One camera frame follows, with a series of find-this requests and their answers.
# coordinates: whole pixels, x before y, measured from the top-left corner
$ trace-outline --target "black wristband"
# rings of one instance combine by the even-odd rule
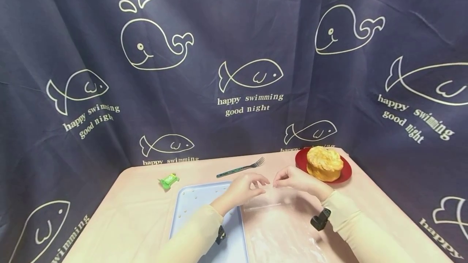
[[[218,237],[216,238],[216,244],[221,244],[221,242],[226,238],[226,233],[224,232],[223,226],[219,227]]]
[[[330,217],[331,213],[332,211],[330,211],[328,208],[324,208],[318,216],[315,215],[312,217],[310,224],[318,231],[323,230],[327,225],[328,218]]]

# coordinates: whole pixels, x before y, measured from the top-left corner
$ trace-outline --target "pastry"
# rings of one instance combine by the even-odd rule
[[[316,146],[307,152],[307,172],[323,182],[333,182],[340,177],[343,161],[333,149]]]

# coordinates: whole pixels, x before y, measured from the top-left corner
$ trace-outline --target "navy blue curtain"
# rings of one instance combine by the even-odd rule
[[[1,262],[60,262],[128,167],[315,145],[468,257],[467,0],[0,11]]]

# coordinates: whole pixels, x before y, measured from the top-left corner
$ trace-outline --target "light blue tray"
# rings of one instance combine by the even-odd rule
[[[175,204],[169,238],[172,238],[179,231],[198,208],[212,203],[214,199],[226,191],[230,184],[231,182],[220,182],[182,188]],[[223,228],[226,238],[219,245],[213,242],[213,246],[205,256],[200,258],[198,263],[249,263],[244,225],[239,207],[232,209],[225,215]]]

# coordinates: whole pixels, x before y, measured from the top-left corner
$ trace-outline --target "plastic film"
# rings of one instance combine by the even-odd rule
[[[249,201],[243,221],[250,262],[327,263],[317,243],[321,235],[310,225],[320,211],[319,203],[290,188],[267,188],[264,195]]]

